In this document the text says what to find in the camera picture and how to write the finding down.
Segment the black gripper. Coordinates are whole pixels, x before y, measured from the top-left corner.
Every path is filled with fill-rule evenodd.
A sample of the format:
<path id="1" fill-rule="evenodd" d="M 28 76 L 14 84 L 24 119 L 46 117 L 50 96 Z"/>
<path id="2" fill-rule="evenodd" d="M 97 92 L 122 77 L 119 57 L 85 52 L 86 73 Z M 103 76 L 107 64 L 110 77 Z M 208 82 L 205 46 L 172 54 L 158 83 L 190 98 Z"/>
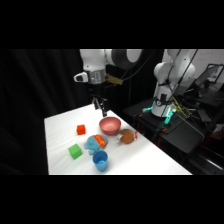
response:
<path id="1" fill-rule="evenodd" d="M 104 98 L 106 94 L 106 85 L 104 83 L 95 84 L 95 85 L 90 84 L 89 89 L 90 89 L 90 94 L 93 97 L 93 104 L 95 106 L 95 109 L 96 110 L 101 109 L 102 115 L 106 117 L 107 111 L 109 110 L 109 101 Z"/>

